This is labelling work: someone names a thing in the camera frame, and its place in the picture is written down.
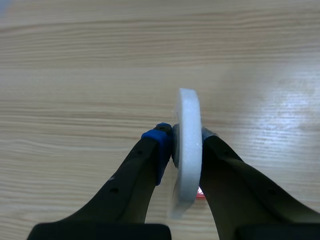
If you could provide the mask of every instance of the black plastic part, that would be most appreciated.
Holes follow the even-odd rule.
[[[171,240],[171,233],[161,224],[72,221],[38,224],[27,240]]]
[[[28,240],[170,240],[167,226],[144,224],[158,160],[157,140],[142,138],[84,207],[63,220],[36,225]]]
[[[319,213],[244,163],[218,136],[205,139],[202,150],[200,187],[220,240],[237,239],[243,226],[320,223]]]
[[[238,240],[319,240],[320,224],[265,224],[241,227]]]

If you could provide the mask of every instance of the red object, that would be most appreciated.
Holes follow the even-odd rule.
[[[196,193],[196,198],[197,198],[197,199],[204,199],[204,198],[205,198],[205,195],[204,195],[204,193],[202,192],[202,190],[201,190],[200,187],[198,188],[198,192]]]

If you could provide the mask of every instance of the white foam ring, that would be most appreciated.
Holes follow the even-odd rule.
[[[175,114],[178,118],[178,174],[172,195],[170,215],[180,218],[195,202],[202,166],[202,124],[197,92],[180,88]]]

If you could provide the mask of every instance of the wooden table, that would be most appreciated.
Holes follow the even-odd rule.
[[[318,0],[0,0],[0,239],[83,206],[196,89],[203,125],[320,211]],[[147,222],[217,240],[207,203]]]

